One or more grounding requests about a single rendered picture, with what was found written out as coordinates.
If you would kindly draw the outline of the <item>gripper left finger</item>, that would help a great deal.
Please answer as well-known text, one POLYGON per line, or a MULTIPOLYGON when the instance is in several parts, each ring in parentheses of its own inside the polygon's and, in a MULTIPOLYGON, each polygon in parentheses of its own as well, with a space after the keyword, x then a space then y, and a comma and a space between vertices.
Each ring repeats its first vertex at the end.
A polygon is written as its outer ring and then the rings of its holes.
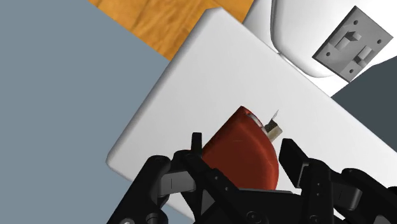
POLYGON ((162 208, 175 193, 192 210, 193 224, 240 224, 238 192, 202 160, 202 134, 194 132, 189 150, 147 159, 106 224, 171 224, 162 208))

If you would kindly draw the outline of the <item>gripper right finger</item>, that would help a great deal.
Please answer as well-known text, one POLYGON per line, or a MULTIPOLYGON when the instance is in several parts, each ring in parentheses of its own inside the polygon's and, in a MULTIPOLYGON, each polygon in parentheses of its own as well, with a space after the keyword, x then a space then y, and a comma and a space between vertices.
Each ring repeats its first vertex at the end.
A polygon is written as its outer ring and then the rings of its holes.
POLYGON ((306 224, 397 224, 397 186, 385 187, 366 172, 337 173, 284 138, 279 163, 303 197, 306 224))

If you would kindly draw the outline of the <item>red rounded dispenser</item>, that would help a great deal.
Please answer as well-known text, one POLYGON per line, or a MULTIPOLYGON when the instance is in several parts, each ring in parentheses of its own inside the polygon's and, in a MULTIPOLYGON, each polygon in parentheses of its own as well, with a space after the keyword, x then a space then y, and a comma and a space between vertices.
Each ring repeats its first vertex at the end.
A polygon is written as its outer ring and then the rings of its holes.
POLYGON ((205 144, 202 159, 237 188, 274 190, 279 163, 272 141, 281 133, 274 120, 264 125, 241 106, 205 144))

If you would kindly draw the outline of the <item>white toilet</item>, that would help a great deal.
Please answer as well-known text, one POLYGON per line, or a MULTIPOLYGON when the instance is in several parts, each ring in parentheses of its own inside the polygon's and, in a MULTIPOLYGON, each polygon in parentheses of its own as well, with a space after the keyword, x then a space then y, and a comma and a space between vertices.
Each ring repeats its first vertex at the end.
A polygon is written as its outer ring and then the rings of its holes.
MULTIPOLYGON (((205 10, 107 165, 132 184, 149 157, 189 150, 194 132, 202 134, 203 149, 244 106, 282 130, 272 141, 278 163, 288 138, 337 173, 359 169, 387 188, 397 186, 397 151, 332 99, 348 82, 312 58, 353 6, 380 22, 383 11, 395 15, 397 0, 256 0, 243 22, 223 8, 205 10)), ((276 189, 237 189, 240 224, 306 224, 302 191, 280 163, 276 189)), ((165 204, 194 222, 180 193, 165 204)))

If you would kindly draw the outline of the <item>grey square hinge plate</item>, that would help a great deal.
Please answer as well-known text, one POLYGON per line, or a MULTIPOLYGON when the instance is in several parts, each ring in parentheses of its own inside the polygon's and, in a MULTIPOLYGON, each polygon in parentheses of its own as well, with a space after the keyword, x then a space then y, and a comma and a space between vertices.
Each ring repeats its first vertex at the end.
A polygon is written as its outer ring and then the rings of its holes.
POLYGON ((312 58, 350 83, 365 69, 394 57, 389 53, 397 40, 397 15, 376 22, 357 6, 337 25, 312 58))

